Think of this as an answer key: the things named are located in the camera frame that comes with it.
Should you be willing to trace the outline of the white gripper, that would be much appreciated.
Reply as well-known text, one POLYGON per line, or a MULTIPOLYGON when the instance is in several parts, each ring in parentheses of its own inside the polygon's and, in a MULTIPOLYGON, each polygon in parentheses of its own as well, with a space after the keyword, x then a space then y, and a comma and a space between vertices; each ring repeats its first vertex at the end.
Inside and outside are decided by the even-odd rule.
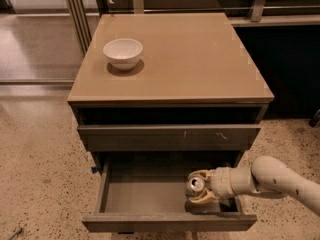
POLYGON ((218 167, 214 170, 197 170, 189 174, 188 180, 196 177, 202 178, 204 181, 210 181, 212 191, 205 189, 194 197, 189 197, 188 200, 193 204, 207 204, 219 199, 228 199, 235 196, 231 185, 231 169, 229 167, 218 167))

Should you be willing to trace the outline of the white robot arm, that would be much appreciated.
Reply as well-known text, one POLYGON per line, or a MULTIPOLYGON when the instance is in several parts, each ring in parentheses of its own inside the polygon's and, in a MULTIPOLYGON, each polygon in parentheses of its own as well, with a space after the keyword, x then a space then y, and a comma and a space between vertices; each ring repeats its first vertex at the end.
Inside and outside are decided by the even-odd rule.
POLYGON ((188 175, 187 200, 207 204, 239 195, 280 199, 288 195, 320 215, 320 185, 271 156, 260 156, 248 167, 198 170, 188 175))

